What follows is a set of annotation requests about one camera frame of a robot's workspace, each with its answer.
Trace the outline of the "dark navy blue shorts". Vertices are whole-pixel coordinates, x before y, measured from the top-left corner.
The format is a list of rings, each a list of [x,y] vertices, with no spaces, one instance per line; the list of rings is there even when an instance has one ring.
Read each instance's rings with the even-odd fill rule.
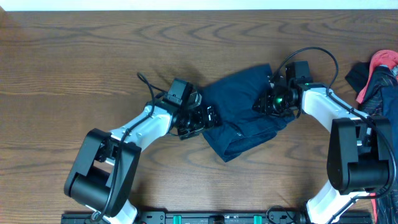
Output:
[[[212,149],[229,162],[277,136],[293,116],[277,118],[252,109],[262,93],[271,89],[269,64],[256,65],[224,77],[200,89],[202,103],[213,106],[220,126],[203,132]]]

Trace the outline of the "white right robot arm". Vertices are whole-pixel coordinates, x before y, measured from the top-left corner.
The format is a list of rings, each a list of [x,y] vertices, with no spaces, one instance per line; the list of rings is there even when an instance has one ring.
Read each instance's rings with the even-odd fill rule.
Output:
[[[397,168],[387,118],[350,107],[322,83],[275,85],[252,108],[276,118],[308,114],[330,133],[328,180],[296,223],[336,223],[358,200],[383,198],[392,190]]]

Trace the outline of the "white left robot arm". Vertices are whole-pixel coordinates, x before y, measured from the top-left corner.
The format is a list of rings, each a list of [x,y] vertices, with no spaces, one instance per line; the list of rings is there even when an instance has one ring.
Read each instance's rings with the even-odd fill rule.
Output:
[[[84,223],[133,223],[137,209],[129,202],[129,194],[143,150],[173,128],[184,140],[220,123],[213,106],[181,110],[148,104],[139,116],[120,128],[109,132],[92,129],[72,165],[64,193],[92,209]]]

